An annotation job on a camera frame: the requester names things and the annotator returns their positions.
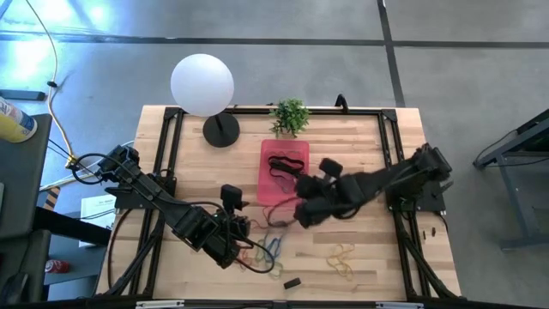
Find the white cable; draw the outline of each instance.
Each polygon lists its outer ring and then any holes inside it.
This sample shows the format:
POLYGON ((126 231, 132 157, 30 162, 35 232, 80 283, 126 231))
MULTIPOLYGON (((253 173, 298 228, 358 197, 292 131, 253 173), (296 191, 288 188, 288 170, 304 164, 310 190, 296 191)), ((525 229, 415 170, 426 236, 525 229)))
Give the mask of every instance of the white cable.
MULTIPOLYGON (((36 10, 34 9, 33 5, 28 0, 25 0, 25 1, 27 2, 28 7, 33 11, 34 15, 36 16, 36 19, 38 19, 38 22, 40 23, 40 25, 42 25, 42 28, 44 28, 44 32, 48 36, 48 39, 50 40, 51 48, 53 50, 53 56, 55 58, 55 69, 53 70, 53 76, 51 77, 51 81, 55 83, 55 78, 57 76, 57 67, 59 65, 59 60, 57 58, 57 51, 55 49, 55 44, 53 44, 53 39, 51 38, 50 32, 45 27, 44 22, 42 22, 42 19, 40 18, 38 13, 36 13, 36 10)), ((51 101, 52 101, 51 94, 53 92, 53 87, 50 86, 50 85, 48 85, 48 86, 50 87, 50 90, 48 90, 48 112, 50 113, 51 117, 53 118, 53 122, 55 123, 55 125, 59 128, 59 131, 61 132, 61 136, 63 137, 63 140, 65 141, 65 145, 67 146, 67 151, 70 154, 69 161, 73 161, 75 159, 75 153, 72 151, 72 148, 70 147, 70 142, 69 142, 69 139, 67 138, 67 135, 65 134, 65 130, 63 129, 63 127, 61 126, 61 124, 57 120, 57 117, 53 113, 53 108, 51 107, 51 101)))
MULTIPOLYGON (((123 143, 122 145, 120 146, 127 146, 127 145, 130 145, 131 143, 133 143, 134 141, 129 141, 129 142, 125 142, 123 143)), ((95 165, 97 165, 97 163, 99 163, 101 160, 103 159, 99 159, 97 160, 96 162, 88 165, 86 167, 86 169, 89 169, 90 167, 93 167, 95 165)), ((92 173, 84 173, 82 175, 79 175, 81 179, 86 179, 86 178, 90 178, 90 177, 93 177, 93 174, 92 173)), ((46 190, 50 190, 51 188, 55 187, 55 186, 62 186, 62 185, 66 185, 66 184, 70 184, 71 182, 74 182, 76 181, 76 179, 72 176, 72 175, 68 175, 68 176, 65 176, 63 178, 61 178, 60 180, 56 180, 48 185, 42 185, 40 186, 40 189, 39 191, 46 191, 46 190)))

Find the spherical light bulb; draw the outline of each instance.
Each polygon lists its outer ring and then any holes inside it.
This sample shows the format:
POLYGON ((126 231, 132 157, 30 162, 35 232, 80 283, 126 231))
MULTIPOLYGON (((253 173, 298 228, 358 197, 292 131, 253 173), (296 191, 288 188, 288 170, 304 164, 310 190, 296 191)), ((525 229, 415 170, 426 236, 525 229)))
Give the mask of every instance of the spherical light bulb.
POLYGON ((231 71, 218 58, 206 54, 190 55, 173 69, 173 99, 187 113, 213 116, 231 103, 234 81, 231 71))

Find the lamp base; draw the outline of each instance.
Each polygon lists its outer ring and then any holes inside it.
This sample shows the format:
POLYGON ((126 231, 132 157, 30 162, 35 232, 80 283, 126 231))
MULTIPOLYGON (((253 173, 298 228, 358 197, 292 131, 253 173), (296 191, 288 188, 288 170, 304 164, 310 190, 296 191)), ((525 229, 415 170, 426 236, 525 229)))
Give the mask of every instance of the lamp base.
POLYGON ((223 148, 237 141, 240 125, 233 115, 222 112, 206 119, 202 133, 210 145, 223 148))

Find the red can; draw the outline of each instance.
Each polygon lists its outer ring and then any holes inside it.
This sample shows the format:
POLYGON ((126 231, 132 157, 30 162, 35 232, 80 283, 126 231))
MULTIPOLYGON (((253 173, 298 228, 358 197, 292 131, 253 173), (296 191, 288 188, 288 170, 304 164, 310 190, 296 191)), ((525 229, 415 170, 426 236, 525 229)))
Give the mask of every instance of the red can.
POLYGON ((45 263, 45 272, 51 274, 64 274, 69 272, 69 263, 60 260, 49 260, 45 263))

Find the spray can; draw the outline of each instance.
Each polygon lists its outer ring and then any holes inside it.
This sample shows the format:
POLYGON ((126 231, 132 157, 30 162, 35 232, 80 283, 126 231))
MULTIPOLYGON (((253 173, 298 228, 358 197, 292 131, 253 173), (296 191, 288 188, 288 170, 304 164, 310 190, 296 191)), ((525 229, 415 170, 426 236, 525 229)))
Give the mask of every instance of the spray can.
POLYGON ((36 132, 36 120, 0 97, 0 139, 24 142, 36 132))

